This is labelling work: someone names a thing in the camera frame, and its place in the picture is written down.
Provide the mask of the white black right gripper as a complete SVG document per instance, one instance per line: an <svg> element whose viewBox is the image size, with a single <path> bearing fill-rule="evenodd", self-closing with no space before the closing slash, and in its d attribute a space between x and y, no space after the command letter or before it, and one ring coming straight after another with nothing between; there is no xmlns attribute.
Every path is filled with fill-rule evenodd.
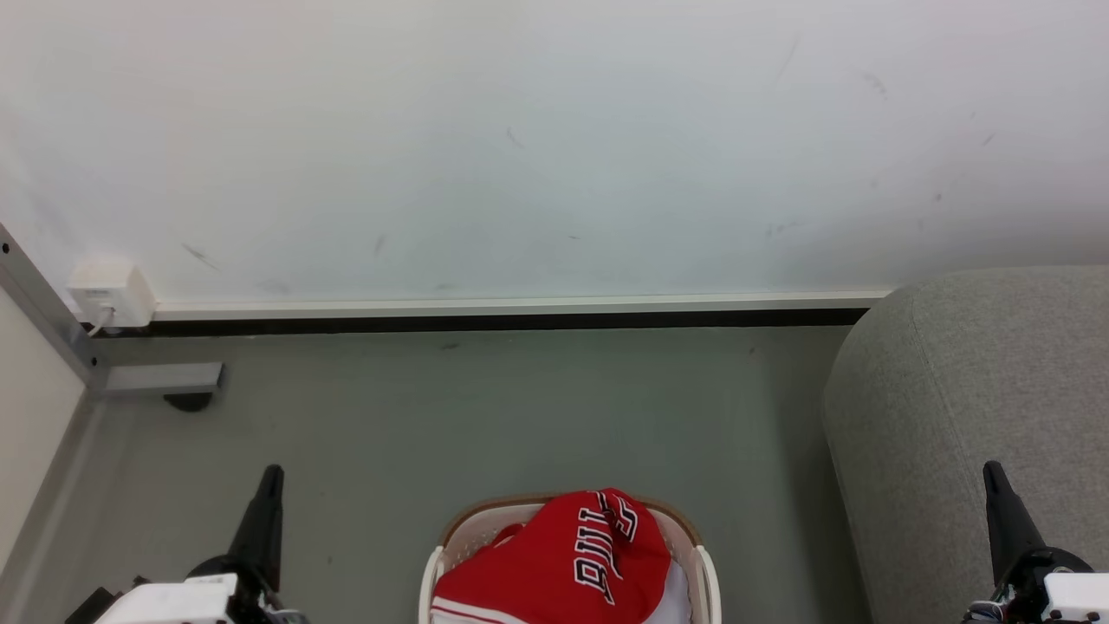
<svg viewBox="0 0 1109 624"><path fill-rule="evenodd" d="M1106 623L1108 573L1093 571L1068 550L1042 548L1041 533L1001 462L983 466L983 489L996 589L990 599L973 601L963 621Z"/></svg>

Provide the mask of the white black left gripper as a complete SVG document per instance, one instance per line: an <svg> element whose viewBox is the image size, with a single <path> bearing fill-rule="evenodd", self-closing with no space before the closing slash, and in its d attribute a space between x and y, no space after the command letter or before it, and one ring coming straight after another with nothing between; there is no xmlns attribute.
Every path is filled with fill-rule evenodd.
<svg viewBox="0 0 1109 624"><path fill-rule="evenodd" d="M111 599L95 623L305 623L277 593L284 479L281 466L266 466L228 556L210 557L179 583L139 583Z"/></svg>

